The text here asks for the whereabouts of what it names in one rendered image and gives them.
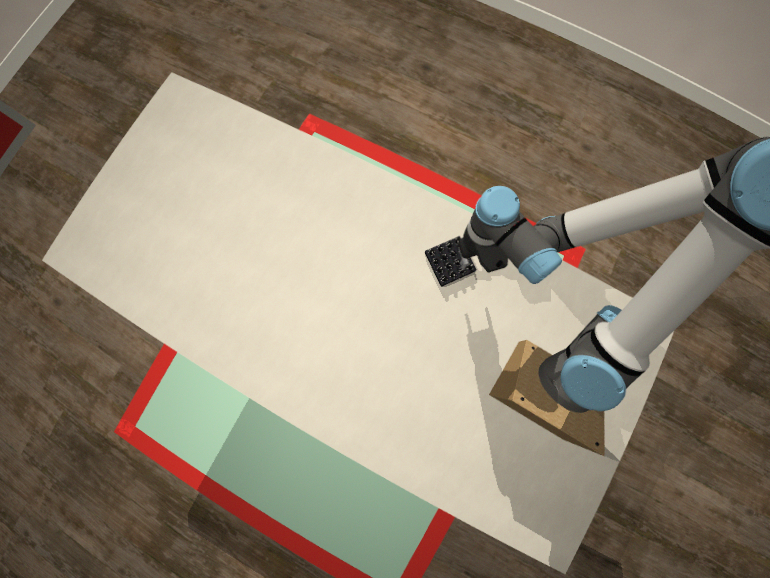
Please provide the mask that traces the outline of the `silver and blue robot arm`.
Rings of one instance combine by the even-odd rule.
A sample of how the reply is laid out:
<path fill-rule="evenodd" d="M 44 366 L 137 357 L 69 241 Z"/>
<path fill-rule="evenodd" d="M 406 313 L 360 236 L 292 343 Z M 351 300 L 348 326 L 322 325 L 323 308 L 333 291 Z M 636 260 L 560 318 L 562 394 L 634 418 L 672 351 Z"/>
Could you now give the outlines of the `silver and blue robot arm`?
<path fill-rule="evenodd" d="M 561 265 L 558 252 L 704 212 L 623 309 L 603 307 L 566 349 L 540 365 L 542 386 L 562 407 L 583 413 L 619 405 L 649 368 L 649 354 L 753 251 L 770 249 L 770 136 L 705 161 L 696 170 L 543 218 L 536 229 L 507 187 L 491 187 L 477 201 L 472 230 L 492 240 L 532 284 Z"/>

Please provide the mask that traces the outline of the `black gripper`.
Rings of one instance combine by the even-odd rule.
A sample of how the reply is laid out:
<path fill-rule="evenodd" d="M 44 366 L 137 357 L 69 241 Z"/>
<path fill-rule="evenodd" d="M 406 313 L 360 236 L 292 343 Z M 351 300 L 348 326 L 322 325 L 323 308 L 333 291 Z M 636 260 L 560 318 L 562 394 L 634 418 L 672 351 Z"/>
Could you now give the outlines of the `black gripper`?
<path fill-rule="evenodd" d="M 465 270 L 469 264 L 467 258 L 474 256 L 478 257 L 480 264 L 488 273 L 508 266 L 507 256 L 492 240 L 482 239 L 474 233 L 471 219 L 458 243 L 458 249 L 462 258 L 460 262 L 462 270 Z"/>

